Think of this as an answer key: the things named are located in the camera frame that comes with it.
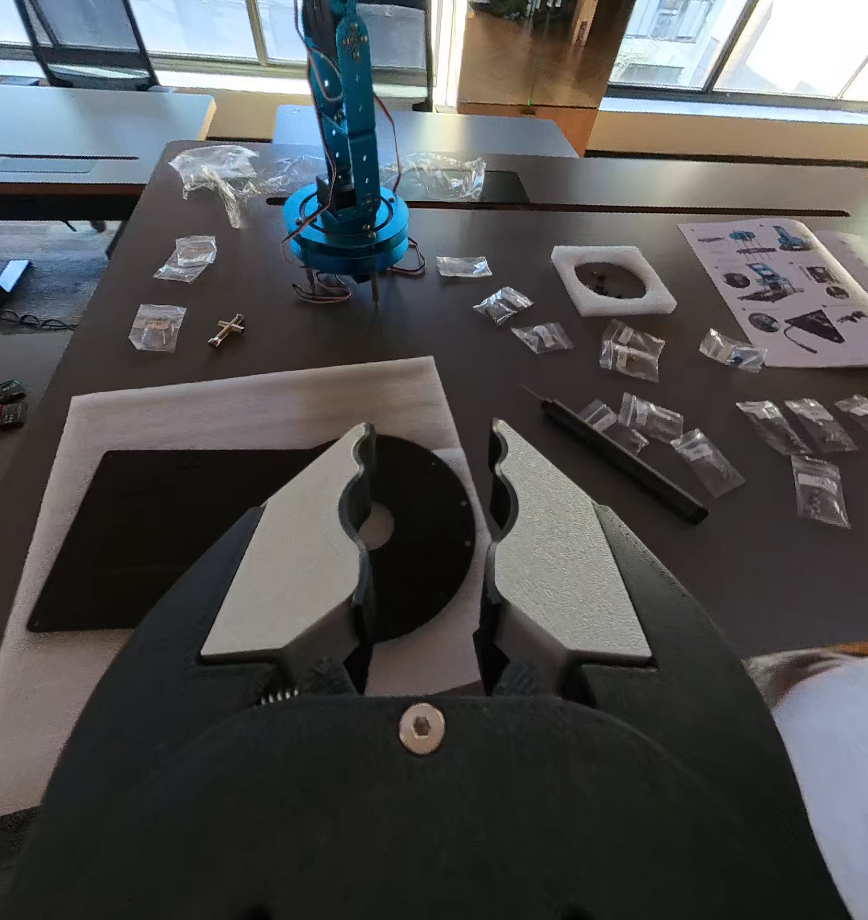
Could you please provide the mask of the crumpled clear plastic wrapper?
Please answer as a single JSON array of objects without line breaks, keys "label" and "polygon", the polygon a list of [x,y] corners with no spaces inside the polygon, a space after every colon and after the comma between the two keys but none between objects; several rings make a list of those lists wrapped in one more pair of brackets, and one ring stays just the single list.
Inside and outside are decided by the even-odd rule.
[{"label": "crumpled clear plastic wrapper", "polygon": [[475,203],[481,200],[486,159],[416,152],[380,167],[382,187],[407,202]]},{"label": "crumpled clear plastic wrapper", "polygon": [[257,189],[268,198],[286,200],[316,177],[326,178],[325,157],[316,155],[281,156],[258,167]]},{"label": "crumpled clear plastic wrapper", "polygon": [[183,198],[198,190],[210,190],[221,202],[234,230],[244,225],[248,203],[262,193],[259,155],[242,144],[210,144],[188,148],[169,162],[182,181]]}]

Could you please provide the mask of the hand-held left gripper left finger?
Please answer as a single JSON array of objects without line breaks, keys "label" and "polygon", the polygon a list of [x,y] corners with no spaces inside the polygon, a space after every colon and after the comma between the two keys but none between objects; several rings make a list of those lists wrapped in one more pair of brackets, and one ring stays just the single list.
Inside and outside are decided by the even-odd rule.
[{"label": "hand-held left gripper left finger", "polygon": [[268,661],[302,685],[366,644],[375,603],[360,529],[371,515],[376,431],[349,429],[263,504],[201,647],[209,663]]}]

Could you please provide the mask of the wide wooden column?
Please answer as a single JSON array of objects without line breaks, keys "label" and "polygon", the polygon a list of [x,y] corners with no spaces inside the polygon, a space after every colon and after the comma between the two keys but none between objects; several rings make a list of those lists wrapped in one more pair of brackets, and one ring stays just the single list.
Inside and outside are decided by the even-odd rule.
[{"label": "wide wooden column", "polygon": [[635,5],[468,2],[457,112],[552,121],[584,156]]}]

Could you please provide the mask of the large window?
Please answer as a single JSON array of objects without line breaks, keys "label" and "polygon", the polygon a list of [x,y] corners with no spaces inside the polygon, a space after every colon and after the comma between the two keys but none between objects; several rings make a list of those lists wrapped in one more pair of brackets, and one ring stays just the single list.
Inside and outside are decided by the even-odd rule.
[{"label": "large window", "polygon": [[868,1],[636,2],[610,85],[868,105]]},{"label": "large window", "polygon": [[[101,2],[78,2],[74,26],[52,26],[60,39],[76,38],[82,17],[102,29]],[[227,59],[263,63],[304,60],[303,46],[293,25],[293,2],[254,2],[261,29],[264,54],[257,49],[256,32],[244,1],[134,1],[129,2],[141,38],[153,57]],[[431,48],[438,51],[441,20],[447,2],[429,2]],[[384,69],[421,70],[423,16],[416,10],[389,5],[359,5],[371,41],[372,60]],[[26,28],[14,2],[0,1],[0,44],[26,45]]]}]

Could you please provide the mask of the dark desk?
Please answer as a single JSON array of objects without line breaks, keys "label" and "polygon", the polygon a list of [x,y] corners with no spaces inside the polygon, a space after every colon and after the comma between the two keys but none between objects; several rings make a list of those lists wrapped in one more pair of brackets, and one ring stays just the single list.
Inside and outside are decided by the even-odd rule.
[{"label": "dark desk", "polygon": [[[796,517],[790,477],[735,402],[811,395],[830,402],[868,393],[867,370],[761,374],[727,370],[697,351],[712,327],[739,337],[714,284],[678,225],[700,215],[809,218],[810,225],[868,236],[868,177],[827,166],[681,164],[654,159],[486,155],[490,168],[519,175],[530,207],[488,210],[413,207],[410,232],[428,263],[464,250],[486,255],[497,285],[529,293],[535,321],[559,320],[573,351],[536,356],[471,306],[428,266],[422,278],[380,284],[380,307],[360,293],[334,308],[303,303],[291,290],[302,273],[279,251],[279,207],[256,200],[241,230],[225,224],[221,202],[195,192],[184,200],[169,144],[129,219],[114,258],[38,404],[20,431],[0,487],[0,601],[37,523],[55,448],[72,397],[109,390],[208,381],[416,356],[434,357],[459,437],[486,500],[487,432],[508,420],[579,485],[608,503],[696,596],[742,657],[868,639],[868,445],[843,471],[852,528],[842,532]],[[215,262],[197,281],[153,279],[175,239],[214,236]],[[620,377],[598,366],[603,323],[573,310],[550,260],[557,243],[640,247],[674,294],[670,316],[637,322],[666,339],[658,397],[702,428],[747,477],[707,521],[687,528],[624,477],[543,419],[520,389],[532,387],[581,408],[618,391]],[[129,329],[141,304],[186,309],[174,353],[137,351]],[[220,319],[245,317],[242,336],[219,349],[207,342]],[[4,628],[0,626],[0,643]]]}]

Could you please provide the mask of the printed instruction booklet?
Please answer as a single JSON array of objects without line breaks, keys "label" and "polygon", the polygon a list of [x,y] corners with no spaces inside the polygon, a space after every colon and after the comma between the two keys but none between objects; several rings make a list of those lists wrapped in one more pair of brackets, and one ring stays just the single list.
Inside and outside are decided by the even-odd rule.
[{"label": "printed instruction booklet", "polygon": [[769,367],[868,368],[868,290],[806,224],[764,217],[679,228]]}]

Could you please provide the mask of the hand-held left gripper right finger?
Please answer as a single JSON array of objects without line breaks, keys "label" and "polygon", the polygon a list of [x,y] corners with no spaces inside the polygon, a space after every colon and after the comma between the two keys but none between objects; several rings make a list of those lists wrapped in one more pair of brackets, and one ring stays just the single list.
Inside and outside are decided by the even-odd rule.
[{"label": "hand-held left gripper right finger", "polygon": [[513,662],[551,692],[585,663],[651,665],[594,500],[505,420],[491,422],[488,464],[499,533],[486,552],[479,620],[486,692]]}]

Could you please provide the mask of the scattered small clear parts bags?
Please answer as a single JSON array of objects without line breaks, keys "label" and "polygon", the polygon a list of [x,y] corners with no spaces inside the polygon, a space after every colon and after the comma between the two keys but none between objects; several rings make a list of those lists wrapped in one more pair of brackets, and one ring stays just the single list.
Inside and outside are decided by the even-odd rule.
[{"label": "scattered small clear parts bags", "polygon": [[[438,256],[436,262],[440,275],[443,277],[478,278],[489,277],[491,274],[486,259],[470,260]],[[474,310],[483,316],[489,316],[497,325],[501,325],[510,321],[511,317],[518,316],[522,310],[531,305],[532,301],[528,297],[517,292],[516,289],[505,286],[498,293],[490,295],[481,304],[475,305]],[[620,351],[624,351],[624,333],[635,330],[626,328],[618,320],[612,323],[612,329],[613,331],[606,333],[606,338],[602,339],[604,347],[610,346],[612,349],[614,345],[616,347],[622,345],[623,348]],[[559,323],[512,327],[511,331],[534,353],[568,351],[574,347]],[[758,370],[764,360],[765,351],[762,351],[761,355],[760,351],[744,343],[733,343],[733,340],[727,342],[726,339],[726,348],[727,365],[737,367],[739,370]],[[739,404],[739,408],[745,411],[750,408],[753,420],[757,422],[785,422],[785,417],[779,408],[769,401],[747,402],[743,405]],[[639,432],[620,423],[619,417],[612,414],[612,410],[608,416],[603,417],[606,421],[601,425],[601,415],[597,414],[598,411],[599,409],[591,409],[590,412],[593,412],[593,415],[589,414],[589,418],[576,414],[588,421],[598,431],[609,435],[614,442],[623,446],[627,451],[639,456],[630,450],[625,442],[617,441],[611,436],[612,427],[615,424],[620,424],[623,427],[621,433],[630,437],[635,435],[638,438]],[[665,443],[669,443],[676,453],[693,467],[694,472],[702,476],[700,481],[704,483],[706,489],[709,489],[713,497],[723,496],[744,485],[746,480],[731,466],[702,431],[697,429],[682,433],[671,438],[670,441],[665,437]],[[799,516],[834,526],[850,527],[842,491],[842,474],[838,466],[806,455],[803,451],[804,448],[796,448],[790,454]]]}]

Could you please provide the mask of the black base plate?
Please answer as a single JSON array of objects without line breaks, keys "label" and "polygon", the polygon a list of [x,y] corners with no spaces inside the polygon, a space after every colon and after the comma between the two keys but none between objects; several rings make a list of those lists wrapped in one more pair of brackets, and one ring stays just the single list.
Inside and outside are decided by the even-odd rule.
[{"label": "black base plate", "polygon": [[[106,452],[26,629],[137,627],[244,512],[330,445]],[[376,436],[370,494],[394,523],[388,540],[369,549],[375,597],[370,636],[381,643],[424,626],[451,602],[471,569],[476,527],[457,474],[402,438]]]}]

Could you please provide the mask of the clear bag with brass standoffs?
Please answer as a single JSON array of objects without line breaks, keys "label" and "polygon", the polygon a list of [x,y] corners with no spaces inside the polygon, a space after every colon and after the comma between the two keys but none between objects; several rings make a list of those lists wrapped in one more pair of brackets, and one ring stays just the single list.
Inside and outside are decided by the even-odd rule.
[{"label": "clear bag with brass standoffs", "polygon": [[174,353],[185,316],[182,306],[141,304],[129,329],[129,342],[137,351]]},{"label": "clear bag with brass standoffs", "polygon": [[179,237],[175,239],[173,253],[154,272],[153,279],[191,284],[215,262],[217,251],[214,236]]}]

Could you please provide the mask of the grey background desk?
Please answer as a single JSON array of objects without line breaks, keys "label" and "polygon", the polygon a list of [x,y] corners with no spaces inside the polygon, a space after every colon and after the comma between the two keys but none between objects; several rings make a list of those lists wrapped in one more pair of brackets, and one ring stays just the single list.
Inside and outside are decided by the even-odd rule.
[{"label": "grey background desk", "polygon": [[0,84],[0,221],[124,221],[164,149],[204,141],[208,95]]},{"label": "grey background desk", "polygon": [[451,155],[532,155],[583,157],[554,121],[506,117],[395,110],[388,120],[375,110],[379,152],[431,152]]}]

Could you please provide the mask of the black screwdriver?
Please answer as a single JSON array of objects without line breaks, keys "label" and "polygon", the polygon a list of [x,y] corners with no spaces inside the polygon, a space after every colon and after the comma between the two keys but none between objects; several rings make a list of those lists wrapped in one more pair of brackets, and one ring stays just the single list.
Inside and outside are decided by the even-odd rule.
[{"label": "black screwdriver", "polygon": [[526,385],[519,386],[539,402],[543,414],[557,428],[566,431],[591,454],[600,457],[682,522],[695,526],[709,516],[709,508],[703,502],[614,442],[609,435],[592,427],[572,409],[555,398],[542,397]]}]

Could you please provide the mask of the white foam sheet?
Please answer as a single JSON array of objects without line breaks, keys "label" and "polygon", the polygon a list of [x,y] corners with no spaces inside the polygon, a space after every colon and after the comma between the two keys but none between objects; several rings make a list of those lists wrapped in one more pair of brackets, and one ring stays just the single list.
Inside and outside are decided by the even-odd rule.
[{"label": "white foam sheet", "polygon": [[473,632],[486,520],[432,357],[342,365],[72,397],[37,523],[0,601],[0,817],[37,807],[63,743],[125,631],[27,638],[26,620],[66,527],[106,449],[292,449],[336,440],[357,422],[438,454],[458,474],[476,522],[472,568],[427,625],[376,647],[368,690],[405,696],[478,681]]}]

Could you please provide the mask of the black metal frame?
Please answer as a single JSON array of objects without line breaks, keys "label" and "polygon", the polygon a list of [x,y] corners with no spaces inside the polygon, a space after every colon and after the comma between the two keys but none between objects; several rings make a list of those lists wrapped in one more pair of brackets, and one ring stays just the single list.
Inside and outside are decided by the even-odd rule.
[{"label": "black metal frame", "polygon": [[49,86],[163,91],[126,1],[16,1]]}]

